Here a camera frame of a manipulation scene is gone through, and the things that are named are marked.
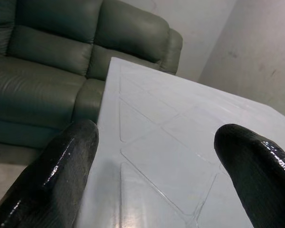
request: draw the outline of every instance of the white wall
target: white wall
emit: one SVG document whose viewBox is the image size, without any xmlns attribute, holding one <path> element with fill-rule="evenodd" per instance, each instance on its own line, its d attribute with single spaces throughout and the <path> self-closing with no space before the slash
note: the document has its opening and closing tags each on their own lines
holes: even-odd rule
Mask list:
<svg viewBox="0 0 285 228">
<path fill-rule="evenodd" d="M 285 115 L 285 0 L 238 0 L 199 82 Z"/>
<path fill-rule="evenodd" d="M 183 37 L 177 75 L 197 81 L 236 0 L 122 0 L 164 18 Z"/>
</svg>

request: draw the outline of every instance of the gray floor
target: gray floor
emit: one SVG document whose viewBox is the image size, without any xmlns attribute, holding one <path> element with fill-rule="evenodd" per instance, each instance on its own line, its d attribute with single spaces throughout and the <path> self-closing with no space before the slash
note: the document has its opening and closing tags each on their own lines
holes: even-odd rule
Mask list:
<svg viewBox="0 0 285 228">
<path fill-rule="evenodd" d="M 35 149 L 0 144 L 0 199 L 38 154 Z"/>
</svg>

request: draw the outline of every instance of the glossy black material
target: glossy black material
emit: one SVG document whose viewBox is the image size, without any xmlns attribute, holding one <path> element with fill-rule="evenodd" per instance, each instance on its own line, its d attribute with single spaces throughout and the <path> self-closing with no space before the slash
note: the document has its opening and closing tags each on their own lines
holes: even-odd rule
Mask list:
<svg viewBox="0 0 285 228">
<path fill-rule="evenodd" d="M 0 201 L 0 227 L 72 227 L 97 146 L 98 129 L 89 120 L 55 137 Z"/>
<path fill-rule="evenodd" d="M 285 152 L 236 124 L 215 135 L 216 153 L 255 228 L 285 228 Z"/>
</svg>

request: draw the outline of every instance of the green leather sofa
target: green leather sofa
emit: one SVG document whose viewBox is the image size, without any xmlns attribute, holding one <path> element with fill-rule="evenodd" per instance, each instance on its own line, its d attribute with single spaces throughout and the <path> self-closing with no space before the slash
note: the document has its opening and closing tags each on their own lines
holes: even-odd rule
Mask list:
<svg viewBox="0 0 285 228">
<path fill-rule="evenodd" d="M 42 148 L 97 121 L 111 57 L 175 74 L 182 38 L 117 0 L 0 0 L 0 143 Z"/>
</svg>

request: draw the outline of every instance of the tabletop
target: tabletop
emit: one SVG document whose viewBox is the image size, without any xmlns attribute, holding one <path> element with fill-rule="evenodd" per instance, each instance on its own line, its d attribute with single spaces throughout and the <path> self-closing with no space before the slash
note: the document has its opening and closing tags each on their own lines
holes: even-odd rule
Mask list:
<svg viewBox="0 0 285 228">
<path fill-rule="evenodd" d="M 273 108 L 113 57 L 76 227 L 252 227 L 214 151 L 228 123 L 285 150 Z"/>
</svg>

